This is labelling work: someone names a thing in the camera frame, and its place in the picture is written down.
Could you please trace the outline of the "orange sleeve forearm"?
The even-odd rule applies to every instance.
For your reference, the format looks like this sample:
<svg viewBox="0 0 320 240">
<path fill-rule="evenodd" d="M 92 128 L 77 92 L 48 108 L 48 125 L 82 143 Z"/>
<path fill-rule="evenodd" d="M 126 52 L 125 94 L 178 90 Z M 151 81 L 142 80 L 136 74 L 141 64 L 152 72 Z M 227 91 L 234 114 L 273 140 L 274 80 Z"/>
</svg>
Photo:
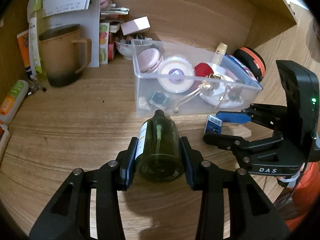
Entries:
<svg viewBox="0 0 320 240">
<path fill-rule="evenodd" d="M 294 231 L 319 197 L 319 163 L 310 163 L 293 195 L 278 209 L 290 231 Z"/>
</svg>

